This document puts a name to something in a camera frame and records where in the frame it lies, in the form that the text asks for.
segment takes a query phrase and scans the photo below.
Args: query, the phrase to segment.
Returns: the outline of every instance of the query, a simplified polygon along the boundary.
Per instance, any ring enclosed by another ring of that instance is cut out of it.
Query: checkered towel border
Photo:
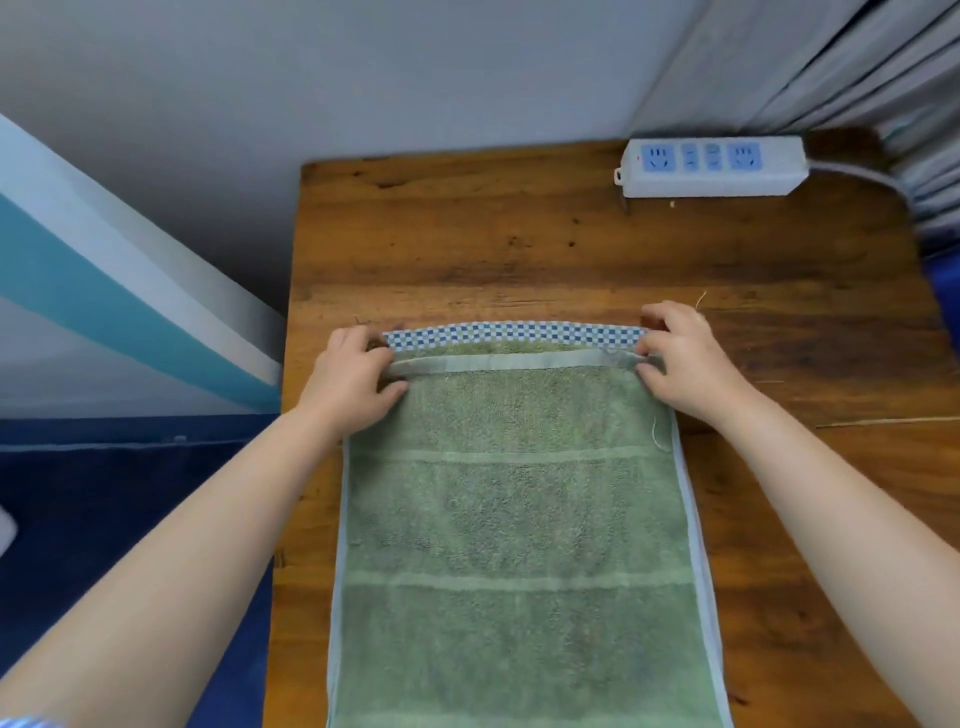
[[[474,321],[470,324],[387,331],[384,335],[397,352],[481,341],[553,341],[558,344],[631,349],[643,331],[640,327],[571,324],[568,321]]]

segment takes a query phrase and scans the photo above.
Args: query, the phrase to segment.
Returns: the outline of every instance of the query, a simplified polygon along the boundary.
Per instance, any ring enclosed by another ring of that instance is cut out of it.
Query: person's right hand
[[[641,309],[651,329],[636,352],[659,354],[666,374],[653,364],[636,373],[658,400],[714,427],[756,390],[720,348],[703,314],[683,303],[650,303]]]

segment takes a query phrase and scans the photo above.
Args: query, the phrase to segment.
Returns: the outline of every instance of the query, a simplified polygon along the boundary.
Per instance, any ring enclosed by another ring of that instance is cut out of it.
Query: person's left hand
[[[394,351],[386,346],[367,351],[371,341],[383,343],[365,326],[335,330],[300,393],[297,409],[321,414],[339,437],[382,420],[407,391],[407,382],[395,381],[377,392]]]

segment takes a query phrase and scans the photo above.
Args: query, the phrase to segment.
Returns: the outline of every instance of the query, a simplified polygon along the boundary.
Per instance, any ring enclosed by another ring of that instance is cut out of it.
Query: forearm
[[[924,725],[955,725],[960,555],[762,395],[717,428],[888,684]]]
[[[283,415],[137,544],[0,682],[0,715],[182,725],[336,439]]]

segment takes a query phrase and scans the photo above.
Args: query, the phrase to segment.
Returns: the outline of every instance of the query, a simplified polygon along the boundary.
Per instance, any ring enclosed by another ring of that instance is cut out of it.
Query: power strip
[[[762,197],[808,174],[798,136],[631,139],[613,181],[624,197]]]

